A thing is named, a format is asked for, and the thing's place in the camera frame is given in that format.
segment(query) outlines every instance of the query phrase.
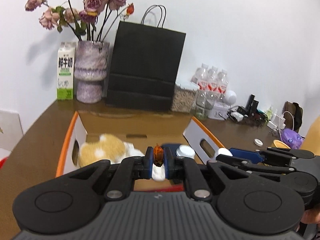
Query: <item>yellow bowl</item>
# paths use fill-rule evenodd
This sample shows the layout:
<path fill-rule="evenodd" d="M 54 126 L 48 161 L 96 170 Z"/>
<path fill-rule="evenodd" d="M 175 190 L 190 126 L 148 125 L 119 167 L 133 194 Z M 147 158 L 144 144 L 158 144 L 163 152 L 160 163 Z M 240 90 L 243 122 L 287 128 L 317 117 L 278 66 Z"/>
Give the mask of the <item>yellow bowl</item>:
<path fill-rule="evenodd" d="M 279 141 L 279 140 L 273 140 L 271 147 L 290 149 L 290 147 L 288 145 L 286 145 L 285 143 L 283 143 L 282 141 Z"/>

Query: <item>white spot on plush toy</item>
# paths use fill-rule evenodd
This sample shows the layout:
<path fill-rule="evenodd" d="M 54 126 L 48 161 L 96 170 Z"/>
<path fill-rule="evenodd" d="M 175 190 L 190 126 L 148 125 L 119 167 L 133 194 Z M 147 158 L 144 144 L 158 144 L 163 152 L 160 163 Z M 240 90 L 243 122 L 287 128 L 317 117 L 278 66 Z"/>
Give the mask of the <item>white spot on plush toy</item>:
<path fill-rule="evenodd" d="M 97 159 L 100 159 L 100 158 L 103 158 L 104 156 L 106 156 L 106 153 L 104 150 L 102 150 L 101 148 L 97 148 L 95 151 L 94 151 L 94 156 L 97 158 Z"/>

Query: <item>pink rose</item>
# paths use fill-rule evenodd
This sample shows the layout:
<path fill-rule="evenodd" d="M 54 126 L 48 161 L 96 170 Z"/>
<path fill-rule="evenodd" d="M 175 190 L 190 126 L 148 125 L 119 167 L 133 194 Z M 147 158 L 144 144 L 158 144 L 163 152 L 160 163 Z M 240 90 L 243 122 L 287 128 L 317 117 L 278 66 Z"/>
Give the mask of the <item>pink rose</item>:
<path fill-rule="evenodd" d="M 89 15 L 99 15 L 105 8 L 108 0 L 84 0 L 84 8 Z"/>
<path fill-rule="evenodd" d="M 110 10 L 119 10 L 121 6 L 125 6 L 127 0 L 110 0 L 109 9 Z"/>
<path fill-rule="evenodd" d="M 79 20 L 79 11 L 75 8 L 72 9 L 73 13 L 75 14 L 76 20 Z M 74 23 L 75 20 L 73 18 L 73 14 L 70 8 L 67 8 L 64 12 L 64 17 L 68 23 Z"/>
<path fill-rule="evenodd" d="M 26 9 L 26 11 L 32 12 L 37 7 L 41 7 L 41 4 L 42 0 L 28 0 L 24 8 Z"/>
<path fill-rule="evenodd" d="M 58 20 L 60 19 L 60 15 L 58 13 L 53 13 L 51 9 L 52 8 L 49 7 L 42 14 L 42 17 L 39 18 L 39 23 L 47 30 L 52 30 L 52 28 L 54 28 L 54 25 L 58 26 Z"/>
<path fill-rule="evenodd" d="M 95 23 L 97 20 L 96 16 L 89 15 L 86 10 L 82 10 L 81 12 L 79 12 L 79 17 L 83 22 L 87 24 Z"/>

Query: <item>metal screw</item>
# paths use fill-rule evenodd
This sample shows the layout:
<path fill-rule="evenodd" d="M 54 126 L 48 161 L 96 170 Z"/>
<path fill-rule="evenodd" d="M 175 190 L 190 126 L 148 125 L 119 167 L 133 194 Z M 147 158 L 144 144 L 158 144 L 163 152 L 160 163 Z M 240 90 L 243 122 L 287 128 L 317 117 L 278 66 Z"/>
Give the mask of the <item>metal screw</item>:
<path fill-rule="evenodd" d="M 198 189 L 194 192 L 194 194 L 196 197 L 199 198 L 206 198 L 210 196 L 210 192 L 205 189 Z"/>
<path fill-rule="evenodd" d="M 120 198 L 120 197 L 122 197 L 122 192 L 119 190 L 110 190 L 107 193 L 107 197 L 108 198 Z"/>

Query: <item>finger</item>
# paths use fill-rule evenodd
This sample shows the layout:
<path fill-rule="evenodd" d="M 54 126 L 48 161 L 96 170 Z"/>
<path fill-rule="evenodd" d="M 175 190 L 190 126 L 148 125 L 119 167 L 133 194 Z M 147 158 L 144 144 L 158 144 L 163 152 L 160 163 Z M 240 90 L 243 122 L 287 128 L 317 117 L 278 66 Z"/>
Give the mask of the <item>finger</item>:
<path fill-rule="evenodd" d="M 304 224 L 320 224 L 320 205 L 306 210 L 303 214 L 301 222 Z"/>

